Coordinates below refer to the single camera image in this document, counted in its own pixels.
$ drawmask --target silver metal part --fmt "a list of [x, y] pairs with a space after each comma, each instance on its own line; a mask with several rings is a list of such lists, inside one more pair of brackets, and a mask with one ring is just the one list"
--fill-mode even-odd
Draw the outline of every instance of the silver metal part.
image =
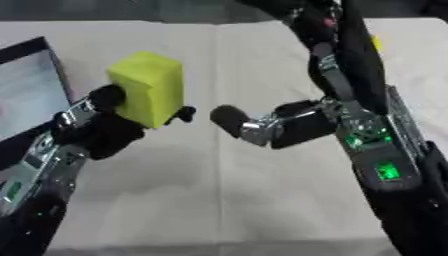
[[427, 146], [422, 134], [398, 94], [397, 88], [389, 86], [387, 90], [390, 109], [387, 115], [388, 120], [396, 131], [401, 131], [398, 132], [398, 136], [412, 158], [423, 158], [423, 150], [427, 149]]
[[285, 122], [312, 115], [317, 109], [321, 108], [322, 105], [318, 104], [290, 117], [279, 117], [275, 113], [271, 113], [261, 119], [251, 119], [243, 124], [241, 139], [251, 144], [265, 147], [269, 142], [283, 134], [283, 124]]
[[[85, 98], [61, 115], [63, 127], [80, 127], [96, 115]], [[42, 192], [58, 194], [68, 202], [88, 152], [74, 145], [58, 145], [51, 132], [40, 135], [28, 152], [10, 169], [12, 175], [0, 190], [0, 216], [14, 213], [28, 199]]]
[[275, 136], [282, 132], [282, 120], [275, 114], [261, 119], [252, 119], [243, 124], [241, 138], [249, 143], [265, 147]]

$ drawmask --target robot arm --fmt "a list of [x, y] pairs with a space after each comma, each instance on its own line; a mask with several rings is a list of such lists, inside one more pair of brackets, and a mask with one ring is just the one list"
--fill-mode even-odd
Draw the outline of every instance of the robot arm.
[[[63, 220], [88, 159], [113, 156], [144, 136], [143, 126], [114, 114], [118, 86], [100, 88], [55, 115], [0, 190], [0, 255], [43, 255]], [[175, 117], [191, 121], [194, 109]]]
[[403, 256], [448, 255], [448, 164], [426, 142], [351, 0], [242, 1], [284, 21], [310, 50], [325, 96], [261, 119], [221, 106], [211, 119], [235, 138], [273, 149], [334, 134], [392, 243]]

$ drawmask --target table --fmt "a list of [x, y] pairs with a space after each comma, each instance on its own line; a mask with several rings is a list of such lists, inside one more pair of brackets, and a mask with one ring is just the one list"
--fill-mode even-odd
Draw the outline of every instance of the table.
[[[446, 25], [368, 24], [383, 42], [388, 82], [427, 138], [448, 152]], [[118, 253], [126, 248], [135, 255], [393, 253], [334, 138], [271, 151], [233, 140], [209, 121], [219, 104], [259, 116], [320, 97], [306, 73], [308, 53], [282, 24], [2, 22], [0, 31], [0, 47], [45, 35], [77, 98], [106, 84], [104, 70], [132, 52], [175, 58], [184, 63], [186, 103], [199, 110], [193, 124], [148, 131], [118, 156], [89, 162], [50, 255], [72, 255], [67, 248], [79, 255], [131, 255]]]

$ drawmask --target black glove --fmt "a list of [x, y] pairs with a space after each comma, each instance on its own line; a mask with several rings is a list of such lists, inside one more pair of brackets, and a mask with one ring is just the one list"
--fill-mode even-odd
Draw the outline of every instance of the black glove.
[[[332, 45], [356, 100], [377, 114], [387, 113], [383, 63], [352, 0], [342, 0], [342, 9], [332, 0], [238, 1], [285, 21], [310, 51], [318, 43]], [[297, 17], [291, 21], [294, 13]], [[317, 57], [311, 56], [308, 70], [314, 83], [327, 96], [334, 97], [319, 70]]]

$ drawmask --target white table surface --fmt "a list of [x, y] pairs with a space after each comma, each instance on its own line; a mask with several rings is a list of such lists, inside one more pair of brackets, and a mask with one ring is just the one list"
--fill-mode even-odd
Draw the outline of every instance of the white table surface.
[[[388, 83], [448, 152], [445, 23], [383, 19], [369, 27], [383, 42]], [[258, 116], [321, 95], [306, 72], [308, 53], [282, 24], [1, 22], [0, 32], [0, 47], [46, 36], [78, 98], [135, 51], [178, 59], [186, 103], [199, 110], [193, 124], [149, 131], [118, 156], [90, 162], [53, 248], [384, 239], [334, 138], [271, 151], [209, 121], [219, 104]]]

